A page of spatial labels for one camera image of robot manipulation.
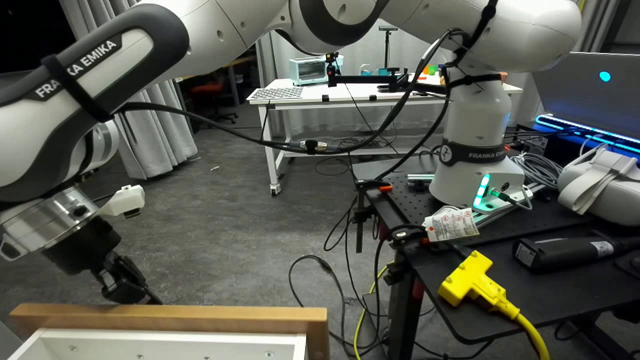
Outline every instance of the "gray carpet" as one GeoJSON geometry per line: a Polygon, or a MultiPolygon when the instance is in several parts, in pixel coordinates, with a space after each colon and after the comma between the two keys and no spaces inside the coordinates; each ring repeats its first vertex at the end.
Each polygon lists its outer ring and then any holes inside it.
{"type": "MultiPolygon", "coordinates": [[[[243,107],[237,126],[256,126],[257,111],[243,107]]],[[[245,129],[258,136],[258,129],[245,129]]],[[[347,174],[320,176],[317,159],[297,159],[283,180],[283,192],[272,198],[262,147],[218,130],[196,136],[200,152],[174,172],[142,182],[147,206],[142,215],[109,220],[122,235],[117,249],[141,268],[148,283],[167,304],[231,306],[296,306],[289,291],[287,270],[299,256],[317,254],[334,267],[347,295],[353,300],[344,262],[344,244],[323,252],[323,242],[332,225],[354,196],[347,174]]],[[[338,172],[342,165],[323,167],[338,172]]],[[[124,173],[116,157],[84,187],[91,196],[104,195],[122,185],[135,183],[124,173]]],[[[365,242],[363,254],[349,246],[356,286],[360,293],[372,282],[375,242],[365,242]]],[[[382,261],[392,259],[389,249],[382,261]]],[[[23,302],[101,304],[100,289],[90,274],[68,277],[38,254],[14,263],[0,261],[0,320],[23,302]]],[[[330,328],[339,332],[340,298],[331,279],[313,261],[299,264],[294,285],[305,305],[328,307],[330,328]]],[[[388,289],[381,289],[383,299],[388,289]]],[[[361,309],[350,301],[346,334],[353,339],[361,309]]],[[[423,309],[431,307],[425,300],[423,309]]],[[[630,349],[640,343],[637,327],[611,316],[602,326],[630,349]]],[[[367,322],[362,340],[368,341],[367,322]]],[[[601,359],[580,336],[567,342],[553,340],[553,329],[542,330],[554,359],[601,359]]],[[[451,356],[472,354],[478,346],[459,344],[435,313],[420,321],[418,341],[451,356]]],[[[345,359],[340,345],[331,342],[332,359],[345,359]]],[[[414,358],[427,354],[416,349],[414,358]]],[[[367,356],[383,359],[377,350],[367,356]]],[[[535,359],[524,335],[496,341],[478,359],[535,359]]]]}

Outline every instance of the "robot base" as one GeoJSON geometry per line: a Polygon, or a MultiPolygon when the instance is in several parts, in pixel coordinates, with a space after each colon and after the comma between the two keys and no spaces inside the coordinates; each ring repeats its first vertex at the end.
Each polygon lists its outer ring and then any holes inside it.
{"type": "Polygon", "coordinates": [[[488,164],[459,162],[451,167],[440,163],[429,192],[445,204],[491,213],[511,204],[487,195],[488,190],[496,188],[515,200],[523,200],[524,181],[522,169],[508,158],[488,164]],[[487,175],[489,181],[483,184],[487,175]]]}

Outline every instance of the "laptop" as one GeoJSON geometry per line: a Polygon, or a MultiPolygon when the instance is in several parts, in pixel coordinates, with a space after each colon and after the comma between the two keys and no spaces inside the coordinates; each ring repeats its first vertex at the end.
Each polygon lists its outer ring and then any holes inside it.
{"type": "Polygon", "coordinates": [[[640,55],[570,53],[533,78],[554,117],[640,139],[640,55]]]}

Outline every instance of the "pegboard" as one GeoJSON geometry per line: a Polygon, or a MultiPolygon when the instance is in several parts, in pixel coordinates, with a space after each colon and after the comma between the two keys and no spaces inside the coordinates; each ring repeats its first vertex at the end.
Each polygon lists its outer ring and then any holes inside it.
{"type": "MultiPolygon", "coordinates": [[[[385,178],[394,186],[387,193],[390,200],[407,222],[421,225],[424,218],[438,211],[444,204],[429,192],[416,192],[407,185],[406,174],[385,178]]],[[[586,224],[594,220],[591,215],[578,215],[558,203],[557,199],[545,202],[533,198],[532,211],[516,209],[480,229],[480,235],[455,240],[456,243],[473,247],[476,245],[519,238],[532,233],[586,224]]],[[[433,243],[431,250],[448,249],[442,243],[433,243]]]]}
{"type": "Polygon", "coordinates": [[[247,100],[300,99],[303,90],[302,87],[256,89],[247,100]]]}

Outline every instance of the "black strap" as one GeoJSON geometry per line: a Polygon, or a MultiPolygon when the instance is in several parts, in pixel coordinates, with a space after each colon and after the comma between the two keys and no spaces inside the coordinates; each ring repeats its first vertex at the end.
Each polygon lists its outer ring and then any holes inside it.
{"type": "Polygon", "coordinates": [[[482,10],[482,16],[480,17],[480,22],[476,26],[476,30],[474,34],[463,41],[463,47],[454,51],[454,54],[460,59],[466,55],[467,51],[476,44],[480,36],[482,35],[486,26],[489,25],[489,21],[493,19],[495,16],[495,5],[498,3],[498,0],[489,0],[489,3],[482,10]]]}
{"type": "Polygon", "coordinates": [[[451,90],[454,87],[460,86],[460,85],[473,85],[474,83],[479,83],[482,81],[496,81],[496,80],[502,80],[502,75],[500,74],[486,74],[486,75],[478,75],[478,76],[467,75],[464,78],[451,81],[450,83],[447,84],[447,88],[451,90]]]}
{"type": "Polygon", "coordinates": [[[55,55],[47,56],[40,60],[40,63],[47,68],[55,80],[62,84],[65,90],[80,104],[82,109],[89,113],[96,121],[107,122],[113,118],[113,116],[104,111],[104,109],[93,100],[91,95],[80,86],[76,79],[67,72],[55,55]]]}

